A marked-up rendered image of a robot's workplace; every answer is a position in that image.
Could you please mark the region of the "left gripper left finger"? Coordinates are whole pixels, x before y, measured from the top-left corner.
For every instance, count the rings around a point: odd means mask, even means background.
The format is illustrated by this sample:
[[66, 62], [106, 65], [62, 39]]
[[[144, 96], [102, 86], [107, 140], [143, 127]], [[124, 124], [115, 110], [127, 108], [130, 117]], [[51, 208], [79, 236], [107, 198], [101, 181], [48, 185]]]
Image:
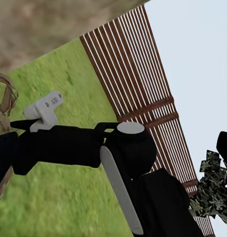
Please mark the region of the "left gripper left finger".
[[0, 183], [21, 150], [16, 131], [0, 135]]

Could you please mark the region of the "wicker basket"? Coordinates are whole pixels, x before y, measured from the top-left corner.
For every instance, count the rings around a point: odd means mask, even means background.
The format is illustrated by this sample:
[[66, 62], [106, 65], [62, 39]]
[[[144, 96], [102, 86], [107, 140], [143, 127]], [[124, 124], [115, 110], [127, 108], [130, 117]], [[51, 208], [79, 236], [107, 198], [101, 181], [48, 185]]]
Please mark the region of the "wicker basket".
[[[8, 112], [8, 117], [11, 115], [11, 109], [16, 107], [16, 100], [14, 98], [13, 88], [15, 87], [15, 82], [10, 77], [7, 77], [4, 73], [0, 71], [0, 82], [6, 84], [5, 93], [3, 96], [2, 103], [0, 104], [0, 125], [3, 134], [11, 133], [10, 127], [11, 124], [5, 116], [5, 113]], [[13, 167], [10, 166], [9, 170], [5, 174], [4, 178], [0, 183], [0, 200], [2, 199], [5, 188], [13, 175]]]

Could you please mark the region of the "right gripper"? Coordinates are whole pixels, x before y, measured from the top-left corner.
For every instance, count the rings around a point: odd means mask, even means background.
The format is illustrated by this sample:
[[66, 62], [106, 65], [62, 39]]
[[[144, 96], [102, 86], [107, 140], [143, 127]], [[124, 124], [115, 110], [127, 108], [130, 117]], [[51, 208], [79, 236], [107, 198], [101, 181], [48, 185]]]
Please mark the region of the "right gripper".
[[50, 130], [30, 132], [37, 119], [11, 122], [12, 128], [25, 130], [19, 136], [21, 150], [15, 158], [13, 173], [26, 175], [37, 161], [73, 165], [70, 161], [70, 142], [75, 126], [55, 125]]

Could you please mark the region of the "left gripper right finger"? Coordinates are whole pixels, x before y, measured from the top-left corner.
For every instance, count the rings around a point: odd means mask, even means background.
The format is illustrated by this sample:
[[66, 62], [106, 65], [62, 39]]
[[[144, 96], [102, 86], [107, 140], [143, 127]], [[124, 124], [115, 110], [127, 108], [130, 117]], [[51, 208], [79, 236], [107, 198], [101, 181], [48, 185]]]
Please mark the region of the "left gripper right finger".
[[216, 148], [220, 153], [221, 158], [227, 163], [227, 132], [220, 132]]

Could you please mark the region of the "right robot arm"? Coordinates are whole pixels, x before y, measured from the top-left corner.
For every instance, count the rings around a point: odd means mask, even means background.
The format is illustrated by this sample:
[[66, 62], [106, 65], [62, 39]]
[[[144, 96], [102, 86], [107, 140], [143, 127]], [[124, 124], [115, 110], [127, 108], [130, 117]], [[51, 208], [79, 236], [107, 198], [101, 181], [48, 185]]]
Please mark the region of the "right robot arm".
[[[165, 167], [151, 170], [157, 158], [154, 138], [137, 122], [98, 123], [95, 129], [56, 125], [54, 110], [64, 102], [54, 90], [28, 105], [25, 130], [13, 173], [26, 175], [37, 161], [85, 165], [101, 163], [134, 237], [205, 237], [189, 211], [183, 184]], [[114, 129], [114, 132], [105, 132]]]

